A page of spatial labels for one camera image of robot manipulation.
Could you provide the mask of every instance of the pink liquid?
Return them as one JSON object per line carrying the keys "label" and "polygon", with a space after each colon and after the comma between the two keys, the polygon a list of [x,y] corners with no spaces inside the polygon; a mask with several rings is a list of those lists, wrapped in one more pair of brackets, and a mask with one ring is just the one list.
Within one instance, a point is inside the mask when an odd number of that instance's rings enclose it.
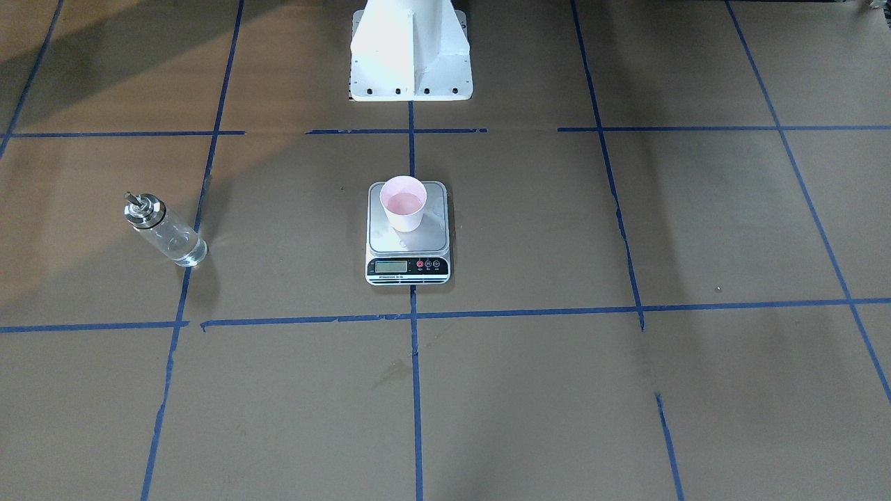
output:
{"label": "pink liquid", "polygon": [[408,216],[421,208],[421,199],[411,193],[397,193],[387,201],[387,210],[400,216]]}

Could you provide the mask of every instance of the grid square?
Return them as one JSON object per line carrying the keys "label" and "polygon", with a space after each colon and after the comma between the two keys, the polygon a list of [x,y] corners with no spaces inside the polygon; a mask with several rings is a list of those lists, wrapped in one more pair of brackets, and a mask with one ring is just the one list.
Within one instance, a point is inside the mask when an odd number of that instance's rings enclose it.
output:
{"label": "grid square", "polygon": [[407,321],[183,330],[151,499],[410,499]]}
{"label": "grid square", "polygon": [[887,378],[891,375],[891,305],[861,305],[857,311]]}
{"label": "grid square", "polygon": [[348,99],[353,12],[363,7],[361,1],[246,3],[224,128],[297,134],[407,128],[405,103]]}
{"label": "grid square", "polygon": [[880,90],[891,79],[891,31],[881,9],[856,2],[732,6],[783,125],[891,122],[891,101]]}
{"label": "grid square", "polygon": [[674,499],[637,316],[421,320],[425,499]]}
{"label": "grid square", "polygon": [[607,142],[644,304],[843,297],[776,132]]}
{"label": "grid square", "polygon": [[236,7],[69,0],[17,132],[213,129]]}
{"label": "grid square", "polygon": [[186,318],[408,312],[364,280],[368,188],[408,173],[404,135],[220,137]]}
{"label": "grid square", "polygon": [[418,135],[417,176],[454,210],[453,274],[419,311],[634,304],[616,205],[589,134]]}
{"label": "grid square", "polygon": [[887,131],[786,135],[851,293],[891,296]]}
{"label": "grid square", "polygon": [[133,499],[170,329],[0,335],[0,497]]}
{"label": "grid square", "polygon": [[882,499],[891,416],[845,307],[648,315],[690,499]]}
{"label": "grid square", "polygon": [[510,12],[498,2],[469,2],[465,13],[473,97],[416,103],[417,127],[553,130],[594,124],[568,2],[514,1]]}
{"label": "grid square", "polygon": [[4,325],[169,321],[183,269],[124,219],[125,191],[191,221],[207,137],[13,139],[0,160]]}
{"label": "grid square", "polygon": [[578,10],[604,126],[773,123],[723,2],[610,0]]}
{"label": "grid square", "polygon": [[0,3],[0,131],[6,132],[55,12],[54,0]]}

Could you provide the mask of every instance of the digital kitchen scale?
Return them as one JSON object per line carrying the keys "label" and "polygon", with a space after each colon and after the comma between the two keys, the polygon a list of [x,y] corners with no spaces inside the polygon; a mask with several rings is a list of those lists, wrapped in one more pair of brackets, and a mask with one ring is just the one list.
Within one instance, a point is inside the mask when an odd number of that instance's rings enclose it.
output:
{"label": "digital kitchen scale", "polygon": [[371,285],[445,283],[452,276],[448,238],[446,187],[424,181],[427,204],[421,225],[401,233],[387,221],[380,203],[383,183],[368,189],[368,232],[365,236],[365,280]]}

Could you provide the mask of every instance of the paper cup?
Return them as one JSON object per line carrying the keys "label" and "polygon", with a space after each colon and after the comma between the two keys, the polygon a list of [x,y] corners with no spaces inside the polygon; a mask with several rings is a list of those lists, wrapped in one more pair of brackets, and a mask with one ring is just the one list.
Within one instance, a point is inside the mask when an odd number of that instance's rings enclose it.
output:
{"label": "paper cup", "polygon": [[398,232],[410,232],[421,225],[426,203],[427,188],[411,176],[393,177],[380,189],[380,205]]}

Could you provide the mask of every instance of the blue tape line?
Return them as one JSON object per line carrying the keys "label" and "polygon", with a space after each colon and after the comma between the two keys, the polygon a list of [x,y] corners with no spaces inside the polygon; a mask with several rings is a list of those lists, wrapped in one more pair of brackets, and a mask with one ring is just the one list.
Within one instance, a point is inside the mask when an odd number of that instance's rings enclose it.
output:
{"label": "blue tape line", "polygon": [[414,177],[414,101],[408,102],[408,175]]}
{"label": "blue tape line", "polygon": [[625,259],[628,263],[628,278],[631,280],[631,290],[634,293],[634,305],[637,307],[637,316],[641,323],[641,330],[646,327],[646,321],[643,317],[643,308],[641,304],[641,293],[637,288],[637,276],[634,273],[634,261],[631,258],[631,246],[628,245],[628,233],[625,231],[625,222],[622,220],[622,206],[618,199],[618,190],[616,189],[616,179],[613,177],[612,162],[609,161],[609,150],[607,149],[607,138],[603,134],[603,122],[601,121],[600,107],[597,105],[597,94],[594,92],[594,81],[591,77],[591,67],[588,63],[588,52],[584,48],[584,38],[582,37],[582,25],[578,20],[578,9],[576,8],[576,0],[569,1],[572,6],[572,18],[576,24],[576,37],[578,38],[578,48],[582,53],[582,64],[584,65],[584,76],[588,82],[588,94],[591,96],[591,106],[594,111],[594,120],[597,122],[597,135],[601,141],[601,151],[603,153],[603,163],[607,168],[607,178],[609,179],[609,191],[612,193],[613,199],[616,201],[616,221],[618,222],[619,233],[622,234],[622,241],[625,243]]}
{"label": "blue tape line", "polygon": [[16,133],[15,138],[41,138],[41,137],[154,137],[154,136],[244,136],[243,130],[161,130],[161,131],[136,131],[136,132],[26,132]]}
{"label": "blue tape line", "polygon": [[863,320],[860,318],[860,312],[857,311],[857,306],[854,305],[853,301],[851,301],[850,308],[851,314],[854,315],[854,321],[857,323],[857,329],[860,331],[860,337],[863,339],[863,344],[866,346],[866,351],[870,354],[872,366],[875,367],[876,374],[879,375],[879,381],[882,384],[882,389],[885,390],[885,398],[887,398],[888,403],[891,404],[891,386],[888,385],[888,379],[885,377],[885,371],[882,370],[879,356],[876,355],[876,350],[872,347],[870,335],[866,333],[866,327],[863,325]]}
{"label": "blue tape line", "polygon": [[736,28],[736,32],[740,36],[740,42],[742,42],[742,46],[746,51],[746,56],[748,57],[748,62],[752,66],[752,70],[755,72],[755,77],[758,80],[758,85],[761,87],[761,93],[764,95],[764,100],[767,101],[767,107],[771,111],[771,116],[773,116],[773,123],[776,124],[777,132],[780,133],[780,139],[782,140],[783,147],[786,149],[786,154],[789,156],[789,162],[792,164],[792,169],[795,171],[795,177],[798,180],[798,186],[801,188],[801,193],[805,197],[807,207],[811,211],[811,217],[813,218],[813,222],[817,226],[817,231],[820,233],[820,238],[823,240],[823,246],[826,248],[826,252],[829,254],[832,268],[835,270],[836,277],[838,278],[838,283],[841,285],[842,292],[845,294],[847,303],[851,308],[851,313],[854,315],[854,320],[857,323],[857,328],[860,330],[860,335],[863,338],[863,343],[866,345],[866,349],[870,354],[872,365],[876,370],[876,374],[879,376],[879,380],[882,383],[882,388],[885,390],[885,396],[888,400],[888,403],[891,403],[891,387],[888,386],[885,371],[882,369],[879,358],[876,356],[876,352],[872,348],[870,336],[869,334],[867,334],[866,328],[863,326],[862,320],[860,318],[860,313],[857,312],[856,303],[854,302],[854,298],[851,296],[851,292],[848,289],[847,282],[845,281],[845,276],[841,273],[841,267],[838,265],[838,260],[836,259],[835,252],[832,251],[829,237],[826,235],[826,230],[823,228],[823,224],[820,221],[820,216],[817,214],[817,209],[813,205],[813,200],[811,199],[811,194],[807,190],[805,179],[801,175],[801,169],[798,168],[798,162],[795,160],[795,154],[792,152],[792,147],[789,145],[789,140],[787,139],[786,133],[780,124],[780,118],[777,115],[776,109],[774,109],[773,107],[771,96],[767,92],[767,86],[764,85],[764,80],[761,78],[761,72],[758,71],[758,67],[755,64],[755,58],[752,56],[752,51],[749,50],[748,43],[746,42],[746,37],[742,34],[740,22],[739,20],[737,20],[736,14],[733,12],[730,1],[724,0],[724,5],[727,7],[727,12],[730,14],[731,20],[733,21],[733,27]]}
{"label": "blue tape line", "polygon": [[415,134],[485,134],[489,129],[482,128],[413,128]]}
{"label": "blue tape line", "polygon": [[860,298],[854,304],[891,304],[891,298]]}
{"label": "blue tape line", "polygon": [[776,130],[775,126],[652,126],[652,127],[557,127],[557,132],[674,132]]}
{"label": "blue tape line", "polygon": [[189,291],[189,280],[192,277],[192,269],[185,269],[183,275],[183,287],[179,293],[179,304],[176,307],[177,325],[173,328],[173,335],[170,336],[170,350],[168,351],[167,368],[164,372],[164,396],[161,399],[161,405],[158,407],[158,413],[155,415],[154,433],[151,436],[151,447],[149,448],[149,460],[145,465],[145,477],[143,478],[143,493],[140,501],[148,501],[149,489],[151,488],[151,476],[155,471],[155,457],[158,455],[158,444],[161,438],[161,426],[164,424],[164,412],[167,410],[167,400],[170,393],[170,381],[173,376],[173,355],[176,352],[176,345],[179,343],[180,323],[183,321],[183,312],[185,311],[185,298]]}
{"label": "blue tape line", "polygon": [[198,208],[195,210],[195,231],[201,227],[201,216],[204,208],[204,200],[208,195],[210,171],[214,167],[214,158],[217,156],[217,139],[220,131],[220,123],[223,121],[223,108],[225,106],[225,96],[229,90],[229,77],[232,75],[232,65],[235,60],[235,47],[238,45],[238,34],[241,31],[241,16],[244,14],[244,0],[238,2],[238,13],[235,16],[235,29],[232,32],[232,42],[229,44],[229,59],[226,61],[225,73],[223,75],[223,88],[220,89],[220,101],[217,105],[217,119],[214,121],[214,135],[210,138],[210,148],[208,149],[208,163],[204,166],[204,178],[201,181],[201,192],[198,195]]}
{"label": "blue tape line", "polygon": [[488,128],[314,128],[305,136],[344,135],[344,134],[485,134]]}
{"label": "blue tape line", "polygon": [[8,325],[0,326],[0,333],[60,333],[73,331],[123,331],[126,329],[164,329],[185,326],[180,322],[117,322],[108,324],[56,324],[56,325]]}
{"label": "blue tape line", "polygon": [[860,126],[781,126],[783,130],[891,130],[891,125]]}
{"label": "blue tape line", "polygon": [[[653,126],[653,127],[557,127],[557,132],[673,132],[776,130],[777,126]],[[891,130],[891,125],[779,126],[782,130]]]}
{"label": "blue tape line", "polygon": [[388,313],[384,315],[344,315],[344,316],[283,316],[277,318],[230,318],[224,320],[208,320],[201,323],[201,330],[208,327],[233,325],[284,325],[284,324],[328,324],[331,322],[375,322],[377,320],[407,320],[407,313]]}
{"label": "blue tape line", "polygon": [[597,315],[605,313],[634,313],[634,306],[616,306],[602,308],[554,308],[554,309],[496,309],[481,311],[446,311],[419,313],[418,318],[471,318],[493,316],[552,316],[552,315]]}
{"label": "blue tape line", "polygon": [[756,309],[756,308],[800,308],[815,306],[840,306],[847,300],[801,300],[801,301],[753,301],[743,303],[703,303],[644,306],[644,311],[697,311],[708,309]]}
{"label": "blue tape line", "polygon": [[408,134],[407,128],[314,128],[306,136],[332,134]]}
{"label": "blue tape line", "polygon": [[61,7],[64,3],[65,0],[59,0],[59,3],[56,4],[53,20],[50,21],[50,27],[46,31],[44,43],[40,46],[40,52],[37,53],[37,58],[34,60],[34,66],[31,67],[31,72],[28,74],[28,80],[25,81],[24,88],[21,89],[19,103],[15,106],[15,112],[12,114],[12,119],[9,121],[9,127],[6,128],[6,136],[4,136],[3,141],[0,142],[0,159],[3,158],[3,155],[6,152],[6,145],[9,144],[9,140],[12,138],[12,132],[15,131],[15,126],[19,123],[21,111],[25,107],[25,101],[28,99],[28,93],[31,91],[31,86],[34,84],[34,78],[37,76],[37,71],[40,70],[40,65],[43,63],[46,51],[49,49],[50,40],[53,38],[55,25],[56,22],[59,21],[59,14],[61,13]]}
{"label": "blue tape line", "polygon": [[424,499],[424,469],[421,449],[421,368],[418,359],[418,297],[415,286],[409,288],[412,304],[412,395],[414,402],[414,497]]}
{"label": "blue tape line", "polygon": [[662,394],[656,394],[656,405],[659,409],[659,421],[662,422],[662,434],[666,439],[666,449],[668,450],[668,461],[671,463],[671,474],[674,478],[674,491],[677,493],[677,501],[683,501],[683,486],[681,485],[681,474],[677,469],[677,458],[674,455],[674,443],[671,440],[671,430],[668,429],[666,421],[665,408],[662,404]]}
{"label": "blue tape line", "polygon": [[[232,43],[229,45],[229,59],[226,62],[225,74],[223,76],[223,88],[220,90],[220,100],[217,106],[217,118],[214,123],[214,135],[210,139],[210,149],[208,151],[208,163],[204,168],[204,180],[201,183],[201,193],[198,198],[198,209],[195,213],[195,231],[198,231],[201,223],[201,205],[204,203],[204,197],[208,190],[208,181],[210,179],[210,170],[213,167],[214,155],[217,149],[217,138],[220,131],[220,122],[223,120],[223,108],[225,106],[226,90],[229,87],[229,76],[232,73],[233,60],[235,58],[235,47],[238,43],[238,33],[241,29],[241,16],[244,13],[244,0],[238,2],[238,14],[235,16],[235,27],[232,33]],[[189,292],[189,280],[192,276],[192,269],[186,268],[183,275],[183,289],[179,296],[179,306],[176,309],[176,321],[183,320],[183,312],[185,311],[185,298]],[[173,355],[176,352],[176,344],[179,342],[180,327],[174,327],[173,335],[170,339],[170,351],[168,352],[167,371],[164,377],[164,398],[158,408],[158,414],[155,417],[155,431],[151,438],[151,448],[149,449],[149,460],[145,465],[145,478],[143,479],[143,493],[141,501],[148,501],[149,490],[151,488],[151,475],[155,468],[155,457],[158,454],[158,443],[160,441],[161,426],[164,423],[164,412],[167,409],[168,394],[170,392],[170,380],[173,374]]]}
{"label": "blue tape line", "polygon": [[[891,304],[891,298],[866,298],[854,300],[858,304]],[[724,309],[758,309],[758,308],[805,308],[820,306],[843,306],[847,300],[797,300],[797,301],[752,301],[742,303],[702,303],[675,305],[646,305],[644,311],[695,311]],[[476,311],[431,311],[416,313],[418,319],[431,318],[490,318],[499,316],[560,316],[560,315],[603,315],[612,313],[635,313],[636,306],[592,307],[592,308],[540,308],[540,309],[489,309]],[[232,318],[208,320],[201,323],[201,329],[211,326],[234,325],[275,325],[275,324],[323,324],[329,322],[375,322],[379,320],[408,320],[410,313],[388,313],[382,315],[346,315],[346,316],[291,316],[274,318]]]}

